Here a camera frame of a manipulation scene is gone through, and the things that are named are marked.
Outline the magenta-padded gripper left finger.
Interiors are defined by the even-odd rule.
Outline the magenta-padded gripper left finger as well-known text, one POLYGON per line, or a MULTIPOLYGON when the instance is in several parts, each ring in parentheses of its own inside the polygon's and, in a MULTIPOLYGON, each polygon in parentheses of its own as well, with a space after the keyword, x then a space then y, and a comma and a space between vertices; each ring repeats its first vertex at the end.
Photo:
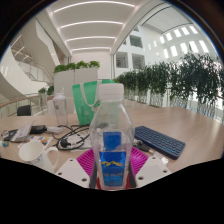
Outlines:
POLYGON ((84 188, 95 189, 97 185, 97 166, 92 149, 77 159, 69 158, 56 175, 84 188))

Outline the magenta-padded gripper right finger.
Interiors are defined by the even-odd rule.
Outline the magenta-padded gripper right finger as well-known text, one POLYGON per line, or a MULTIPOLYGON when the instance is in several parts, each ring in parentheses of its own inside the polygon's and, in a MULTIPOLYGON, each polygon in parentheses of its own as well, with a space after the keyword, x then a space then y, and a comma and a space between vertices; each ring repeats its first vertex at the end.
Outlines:
POLYGON ((143 187, 171 173, 167 168, 169 160, 154 152, 151 156, 137 148, 132 148, 129 164, 128 186, 143 187))

